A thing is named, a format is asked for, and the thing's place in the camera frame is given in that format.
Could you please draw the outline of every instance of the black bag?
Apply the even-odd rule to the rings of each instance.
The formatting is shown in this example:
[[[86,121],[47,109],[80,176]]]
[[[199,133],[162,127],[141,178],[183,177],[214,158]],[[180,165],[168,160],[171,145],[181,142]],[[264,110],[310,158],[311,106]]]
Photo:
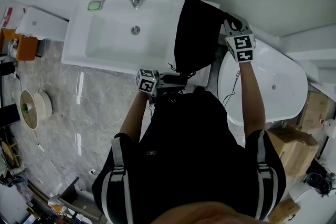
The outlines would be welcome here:
[[[241,29],[241,22],[202,0],[185,0],[175,40],[176,72],[188,76],[215,61],[219,31],[224,20]]]

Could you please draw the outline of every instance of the fiducial marker cube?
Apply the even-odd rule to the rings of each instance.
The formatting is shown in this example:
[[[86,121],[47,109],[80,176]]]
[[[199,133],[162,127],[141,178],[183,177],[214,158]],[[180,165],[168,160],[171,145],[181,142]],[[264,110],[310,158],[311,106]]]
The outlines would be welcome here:
[[[254,36],[241,35],[226,37],[227,48],[236,62],[251,62],[254,59]]]
[[[135,77],[136,88],[139,91],[153,94],[155,91],[156,78],[152,70],[139,69]]]

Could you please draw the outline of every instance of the drain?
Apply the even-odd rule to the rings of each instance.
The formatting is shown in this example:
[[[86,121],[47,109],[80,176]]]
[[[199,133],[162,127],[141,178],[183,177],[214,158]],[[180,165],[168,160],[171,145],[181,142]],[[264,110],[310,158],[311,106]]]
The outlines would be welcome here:
[[[135,25],[131,29],[131,33],[134,34],[135,36],[140,33],[140,27]]]

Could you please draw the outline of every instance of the cardboard box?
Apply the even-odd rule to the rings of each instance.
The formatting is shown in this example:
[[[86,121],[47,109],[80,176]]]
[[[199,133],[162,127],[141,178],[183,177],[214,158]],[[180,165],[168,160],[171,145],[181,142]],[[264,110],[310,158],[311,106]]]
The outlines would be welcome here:
[[[302,112],[294,119],[289,120],[293,127],[307,132],[321,126],[320,119],[325,119],[328,108],[328,97],[317,92],[308,92],[306,104]]]
[[[267,131],[278,153],[287,176],[299,177],[306,173],[319,145],[311,135],[292,127]]]
[[[33,61],[35,59],[38,39],[36,37],[25,37],[24,35],[18,35],[15,33],[15,29],[2,28],[0,30],[0,52],[3,51],[4,40],[13,40],[16,38],[19,40],[16,52],[16,60]]]
[[[291,219],[298,211],[298,206],[292,199],[280,202],[273,211],[269,214],[268,220],[270,223],[281,224]]]

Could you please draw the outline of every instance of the person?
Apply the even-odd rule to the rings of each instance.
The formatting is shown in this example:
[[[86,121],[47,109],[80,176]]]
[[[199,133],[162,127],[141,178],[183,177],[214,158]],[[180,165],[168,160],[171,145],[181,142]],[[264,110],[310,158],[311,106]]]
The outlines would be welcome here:
[[[264,131],[265,109],[252,65],[239,66],[245,148],[228,129],[221,102],[199,87],[158,102],[140,140],[148,96],[136,95],[116,136],[126,159],[134,223],[264,223],[280,201],[284,168]],[[111,166],[112,152],[92,185],[101,210]],[[118,199],[116,193],[108,196]]]

